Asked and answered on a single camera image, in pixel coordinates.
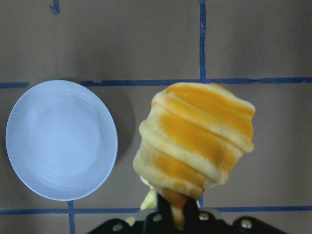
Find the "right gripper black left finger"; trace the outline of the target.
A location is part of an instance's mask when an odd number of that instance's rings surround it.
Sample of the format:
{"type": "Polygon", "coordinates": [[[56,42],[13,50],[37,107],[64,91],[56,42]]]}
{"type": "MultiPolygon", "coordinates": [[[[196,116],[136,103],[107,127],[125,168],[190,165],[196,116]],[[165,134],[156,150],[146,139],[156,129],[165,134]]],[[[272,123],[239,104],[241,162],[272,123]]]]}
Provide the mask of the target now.
{"type": "Polygon", "coordinates": [[[161,234],[172,232],[172,212],[169,202],[160,194],[157,194],[156,225],[161,234]]]}

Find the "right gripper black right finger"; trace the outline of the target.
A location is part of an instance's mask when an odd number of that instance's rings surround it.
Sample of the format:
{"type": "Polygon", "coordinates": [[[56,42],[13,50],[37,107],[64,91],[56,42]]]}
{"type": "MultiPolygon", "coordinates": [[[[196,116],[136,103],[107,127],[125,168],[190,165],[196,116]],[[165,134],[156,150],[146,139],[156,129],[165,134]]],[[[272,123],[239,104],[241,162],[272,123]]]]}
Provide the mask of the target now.
{"type": "Polygon", "coordinates": [[[198,234],[199,233],[199,213],[198,206],[195,200],[188,199],[184,206],[185,228],[186,234],[198,234]]]}

